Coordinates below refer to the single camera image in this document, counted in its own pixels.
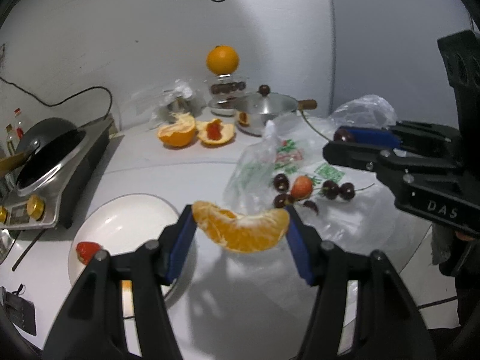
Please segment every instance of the gray panel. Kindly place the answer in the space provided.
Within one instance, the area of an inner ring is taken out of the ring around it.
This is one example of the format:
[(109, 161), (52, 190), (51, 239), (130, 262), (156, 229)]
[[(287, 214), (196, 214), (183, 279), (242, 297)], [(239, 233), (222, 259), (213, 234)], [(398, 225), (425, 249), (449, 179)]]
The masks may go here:
[(374, 93), (402, 119), (457, 126), (437, 39), (470, 27), (460, 0), (333, 0), (333, 109)]

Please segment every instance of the strawberry on plate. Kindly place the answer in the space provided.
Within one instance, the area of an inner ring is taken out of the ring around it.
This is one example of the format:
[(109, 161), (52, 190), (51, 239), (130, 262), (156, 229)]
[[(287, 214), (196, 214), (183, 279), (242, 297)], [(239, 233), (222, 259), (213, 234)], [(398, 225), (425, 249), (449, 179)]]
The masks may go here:
[(77, 251), (77, 258), (83, 265), (87, 265), (102, 247), (96, 242), (84, 241), (79, 242), (75, 250)]

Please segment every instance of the pan lid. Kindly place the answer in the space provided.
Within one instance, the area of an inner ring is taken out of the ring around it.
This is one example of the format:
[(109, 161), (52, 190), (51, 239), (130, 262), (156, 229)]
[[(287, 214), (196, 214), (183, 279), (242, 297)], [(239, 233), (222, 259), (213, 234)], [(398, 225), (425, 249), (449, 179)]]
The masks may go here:
[[(265, 108), (264, 112), (258, 109), (258, 106), (262, 105)], [(297, 100), (286, 94), (270, 92), (268, 85), (260, 85), (257, 92), (249, 93), (243, 97), (239, 97), (236, 100), (235, 108), (244, 112), (252, 112), (253, 107), (255, 113), (282, 113), (290, 112), (297, 109)]]

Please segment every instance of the blue gripper pad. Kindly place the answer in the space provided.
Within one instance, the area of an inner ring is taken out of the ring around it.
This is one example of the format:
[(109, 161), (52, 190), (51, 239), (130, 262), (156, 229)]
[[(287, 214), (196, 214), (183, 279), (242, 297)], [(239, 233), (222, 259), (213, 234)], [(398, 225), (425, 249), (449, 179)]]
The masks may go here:
[(163, 259), (160, 264), (166, 263), (163, 278), (168, 285), (182, 272), (196, 229), (197, 224), (191, 212), (191, 205), (186, 205), (177, 223), (165, 227), (160, 234), (158, 241)]
[(402, 141), (388, 130), (374, 128), (341, 127), (348, 130), (355, 137), (355, 143), (369, 144), (391, 149), (400, 149)]
[(316, 286), (318, 283), (315, 264), (319, 260), (318, 253), (322, 239), (313, 227), (303, 224), (293, 206), (289, 205), (285, 209), (290, 214), (286, 240), (289, 243), (298, 274), (309, 286)]

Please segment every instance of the white tile floor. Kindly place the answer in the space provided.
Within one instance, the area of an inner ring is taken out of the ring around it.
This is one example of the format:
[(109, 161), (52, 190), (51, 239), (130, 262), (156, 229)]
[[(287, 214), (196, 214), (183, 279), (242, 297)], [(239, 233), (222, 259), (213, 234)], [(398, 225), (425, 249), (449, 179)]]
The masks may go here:
[[(431, 264), (431, 230), (400, 276), (418, 305), (435, 302), (456, 295), (452, 277), (443, 276)], [(422, 310), (427, 327), (458, 326), (457, 301)]]

